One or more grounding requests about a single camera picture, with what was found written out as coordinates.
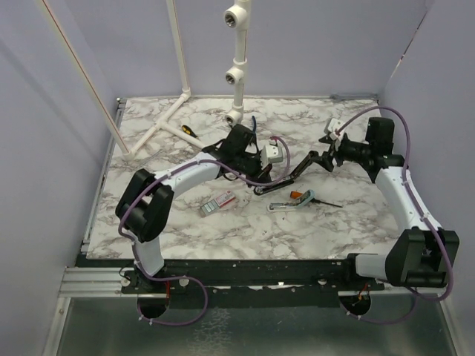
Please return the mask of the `white pvc pipe frame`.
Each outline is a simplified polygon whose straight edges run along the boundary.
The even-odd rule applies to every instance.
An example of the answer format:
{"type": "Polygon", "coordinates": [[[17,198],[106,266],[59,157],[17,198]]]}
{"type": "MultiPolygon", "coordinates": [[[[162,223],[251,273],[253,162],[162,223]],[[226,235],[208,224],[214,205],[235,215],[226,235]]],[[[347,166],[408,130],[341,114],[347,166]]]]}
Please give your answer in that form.
{"type": "Polygon", "coordinates": [[[168,120],[192,97],[221,97],[213,88],[224,75],[207,59],[191,63],[191,39],[211,53],[216,32],[205,29],[214,13],[224,14],[217,1],[39,1],[45,19],[95,102],[111,138],[126,160],[158,130],[185,137],[168,120]],[[129,144],[114,114],[123,97],[170,96],[171,107],[155,114],[152,123],[129,144]]]}

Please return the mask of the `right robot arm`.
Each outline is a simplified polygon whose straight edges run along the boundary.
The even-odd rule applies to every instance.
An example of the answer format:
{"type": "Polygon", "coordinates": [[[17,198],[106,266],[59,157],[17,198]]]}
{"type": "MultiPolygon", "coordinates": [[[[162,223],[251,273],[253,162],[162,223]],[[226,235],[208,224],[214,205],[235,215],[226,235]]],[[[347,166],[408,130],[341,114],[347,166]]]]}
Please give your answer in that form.
{"type": "Polygon", "coordinates": [[[346,161],[359,164],[383,194],[400,233],[386,254],[351,254],[354,265],[341,271],[342,284],[357,290],[371,277],[400,287],[446,287],[459,238],[433,218],[404,169],[404,157],[393,153],[393,120],[371,117],[363,142],[350,140],[342,127],[338,119],[327,121],[320,141],[329,149],[321,166],[332,171],[346,161]]]}

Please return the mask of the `orange handled screwdriver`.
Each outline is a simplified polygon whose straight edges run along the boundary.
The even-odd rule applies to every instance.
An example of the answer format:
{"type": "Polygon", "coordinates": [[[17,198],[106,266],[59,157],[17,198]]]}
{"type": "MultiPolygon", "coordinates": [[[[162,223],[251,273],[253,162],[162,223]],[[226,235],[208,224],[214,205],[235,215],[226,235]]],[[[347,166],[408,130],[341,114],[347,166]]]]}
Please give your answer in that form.
{"type": "MultiPolygon", "coordinates": [[[[301,197],[302,195],[303,194],[299,191],[291,191],[289,196],[292,199],[297,199],[297,198],[301,197]]],[[[334,204],[334,203],[331,203],[331,202],[326,202],[326,201],[319,200],[319,199],[316,199],[316,198],[313,198],[311,200],[311,203],[324,204],[324,205],[329,205],[329,206],[336,207],[336,208],[342,208],[342,205],[337,205],[337,204],[334,204]]]]}

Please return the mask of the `blue handled pliers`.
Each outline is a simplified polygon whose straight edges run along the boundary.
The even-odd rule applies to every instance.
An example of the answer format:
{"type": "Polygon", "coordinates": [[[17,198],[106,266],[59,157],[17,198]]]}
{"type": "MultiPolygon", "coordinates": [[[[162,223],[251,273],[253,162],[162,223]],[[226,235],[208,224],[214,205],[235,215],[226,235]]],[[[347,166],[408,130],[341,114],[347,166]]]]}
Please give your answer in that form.
{"type": "Polygon", "coordinates": [[[254,136],[257,136],[257,120],[254,115],[251,116],[252,120],[252,133],[254,136]]]}

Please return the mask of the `red white staple box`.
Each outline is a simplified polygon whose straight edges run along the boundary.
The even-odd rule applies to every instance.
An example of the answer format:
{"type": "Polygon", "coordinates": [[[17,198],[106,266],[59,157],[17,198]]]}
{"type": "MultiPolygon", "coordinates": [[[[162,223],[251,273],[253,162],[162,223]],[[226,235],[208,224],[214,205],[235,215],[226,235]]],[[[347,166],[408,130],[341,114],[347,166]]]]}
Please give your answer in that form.
{"type": "Polygon", "coordinates": [[[235,194],[228,190],[224,193],[216,196],[215,198],[209,200],[207,203],[200,207],[200,215],[202,217],[207,217],[220,209],[224,206],[228,205],[229,203],[233,202],[236,199],[235,194]]]}

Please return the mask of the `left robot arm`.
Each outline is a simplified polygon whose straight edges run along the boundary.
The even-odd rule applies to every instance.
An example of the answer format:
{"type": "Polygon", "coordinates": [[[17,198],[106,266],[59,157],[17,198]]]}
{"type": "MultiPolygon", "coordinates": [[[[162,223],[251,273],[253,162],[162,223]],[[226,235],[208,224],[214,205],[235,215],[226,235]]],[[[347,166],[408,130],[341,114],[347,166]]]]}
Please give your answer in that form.
{"type": "Polygon", "coordinates": [[[159,235],[168,221],[174,199],[181,194],[215,180],[226,173],[243,177],[251,183],[271,182],[272,163],[267,150],[273,146],[247,151],[257,142],[252,130],[236,125],[228,136],[204,147],[192,159],[165,171],[151,173],[140,169],[134,173],[116,206],[120,219],[119,234],[132,242],[138,283],[145,291],[159,291],[164,282],[160,271],[164,259],[159,235]]]}

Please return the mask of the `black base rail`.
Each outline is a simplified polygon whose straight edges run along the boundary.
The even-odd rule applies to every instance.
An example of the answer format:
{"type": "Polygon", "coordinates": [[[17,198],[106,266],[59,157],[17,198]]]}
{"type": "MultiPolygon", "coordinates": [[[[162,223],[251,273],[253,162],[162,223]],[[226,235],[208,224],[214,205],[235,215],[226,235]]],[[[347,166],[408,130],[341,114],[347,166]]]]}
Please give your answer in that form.
{"type": "Polygon", "coordinates": [[[166,260],[154,281],[134,269],[132,260],[89,260],[76,266],[103,280],[107,271],[119,275],[119,296],[169,303],[174,309],[332,308],[340,297],[379,292],[383,283],[359,277],[346,260],[166,260]]]}

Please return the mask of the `aluminium frame rail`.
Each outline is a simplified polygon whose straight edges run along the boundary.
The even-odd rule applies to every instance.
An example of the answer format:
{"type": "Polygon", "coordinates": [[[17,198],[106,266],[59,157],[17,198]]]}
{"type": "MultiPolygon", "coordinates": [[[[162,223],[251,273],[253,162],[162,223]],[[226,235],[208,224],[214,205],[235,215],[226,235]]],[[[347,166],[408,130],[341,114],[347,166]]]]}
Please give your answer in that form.
{"type": "Polygon", "coordinates": [[[80,240],[78,254],[73,265],[65,268],[62,276],[53,319],[42,351],[43,355],[58,355],[60,353],[63,331],[65,330],[74,299],[120,296],[119,275],[117,274],[119,268],[112,266],[110,260],[89,260],[86,258],[99,208],[99,201],[102,197],[108,168],[114,153],[114,146],[114,139],[110,138],[94,200],[88,214],[85,231],[80,240]]]}

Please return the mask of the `black stapler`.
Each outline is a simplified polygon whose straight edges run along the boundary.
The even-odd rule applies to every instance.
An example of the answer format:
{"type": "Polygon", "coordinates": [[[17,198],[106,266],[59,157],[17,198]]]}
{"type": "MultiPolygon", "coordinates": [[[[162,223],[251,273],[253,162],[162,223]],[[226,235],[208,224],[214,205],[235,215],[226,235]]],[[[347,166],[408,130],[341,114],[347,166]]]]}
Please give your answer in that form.
{"type": "Polygon", "coordinates": [[[317,151],[310,151],[305,158],[288,174],[286,175],[281,181],[276,183],[275,185],[269,187],[257,187],[254,188],[254,194],[257,196],[262,196],[264,194],[268,194],[272,191],[276,191],[281,188],[285,188],[295,182],[297,178],[313,163],[320,164],[324,161],[324,155],[319,154],[317,151]]]}

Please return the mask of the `yellow black screwdriver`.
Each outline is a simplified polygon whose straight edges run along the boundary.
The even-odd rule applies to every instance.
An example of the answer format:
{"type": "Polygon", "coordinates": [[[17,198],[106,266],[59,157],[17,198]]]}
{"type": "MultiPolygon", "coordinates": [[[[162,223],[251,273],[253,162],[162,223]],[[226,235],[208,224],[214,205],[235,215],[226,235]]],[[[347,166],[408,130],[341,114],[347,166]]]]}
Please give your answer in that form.
{"type": "Polygon", "coordinates": [[[185,134],[198,139],[198,135],[188,125],[182,125],[181,129],[185,134]]]}

